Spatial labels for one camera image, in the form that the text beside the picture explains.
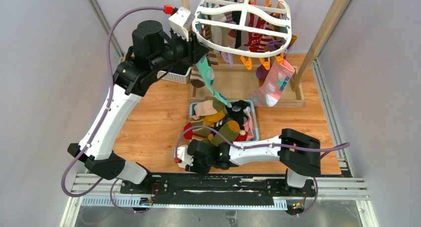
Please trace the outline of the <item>mint green sock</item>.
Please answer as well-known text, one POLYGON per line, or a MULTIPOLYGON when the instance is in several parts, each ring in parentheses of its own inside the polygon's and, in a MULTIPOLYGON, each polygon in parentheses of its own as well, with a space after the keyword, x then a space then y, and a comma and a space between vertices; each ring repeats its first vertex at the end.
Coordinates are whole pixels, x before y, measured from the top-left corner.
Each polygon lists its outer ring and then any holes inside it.
POLYGON ((231 108, 231 103, 219 91, 215 90, 212 85, 214 81, 214 72, 212 67, 208 64, 207 57, 204 55, 197 63, 199 74, 201 75, 206 87, 211 94, 228 108, 231 108))

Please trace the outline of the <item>white oval sock hanger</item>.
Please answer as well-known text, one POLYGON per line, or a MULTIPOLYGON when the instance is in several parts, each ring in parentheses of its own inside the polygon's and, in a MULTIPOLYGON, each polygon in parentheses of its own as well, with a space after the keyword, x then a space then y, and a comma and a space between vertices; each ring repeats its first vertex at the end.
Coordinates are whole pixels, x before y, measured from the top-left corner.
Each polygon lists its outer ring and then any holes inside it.
POLYGON ((290 8, 284 0, 201 0, 194 13, 194 19, 192 22, 192 30, 196 33, 198 40, 209 48, 225 53, 252 58, 267 58, 283 52, 292 40, 291 27, 290 8), (212 15, 224 15, 233 11, 240 12, 240 20, 238 24, 205 18, 206 15, 211 17, 212 15), (257 16, 264 22, 267 22, 269 25, 274 27, 283 27, 286 29, 286 32, 270 31, 263 28, 249 26, 246 24, 246 18, 248 15, 257 16), (204 36, 201 35, 201 28, 203 25, 218 28, 229 28, 258 35, 281 38, 284 40, 284 44, 277 50, 270 52, 267 51, 264 53, 225 47, 204 38, 204 36))

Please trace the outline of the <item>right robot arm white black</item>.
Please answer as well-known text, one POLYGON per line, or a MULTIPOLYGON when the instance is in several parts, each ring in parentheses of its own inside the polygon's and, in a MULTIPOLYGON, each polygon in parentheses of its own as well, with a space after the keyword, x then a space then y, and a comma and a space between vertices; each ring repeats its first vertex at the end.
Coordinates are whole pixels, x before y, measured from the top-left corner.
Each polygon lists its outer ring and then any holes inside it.
POLYGON ((320 141, 293 129, 260 141, 222 142, 218 146, 192 140, 175 151, 175 162, 186 171, 209 173, 252 162, 279 161, 287 167, 284 190, 295 196, 309 177, 321 174, 320 141))

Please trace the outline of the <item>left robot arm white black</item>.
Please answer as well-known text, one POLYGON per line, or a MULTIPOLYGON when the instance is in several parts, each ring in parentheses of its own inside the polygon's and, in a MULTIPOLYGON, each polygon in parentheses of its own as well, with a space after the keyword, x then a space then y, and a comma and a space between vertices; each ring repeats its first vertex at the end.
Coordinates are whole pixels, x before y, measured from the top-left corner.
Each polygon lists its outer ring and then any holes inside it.
POLYGON ((141 22, 132 32, 133 45, 114 74, 110 94, 88 133, 79 143, 70 144, 68 153, 97 176, 120 178, 133 183, 144 194, 152 188, 149 171, 115 154, 113 145, 123 124, 149 87, 159 81, 160 71, 187 70, 199 62, 209 49, 194 32, 187 37, 171 30, 167 35, 155 20, 141 22))

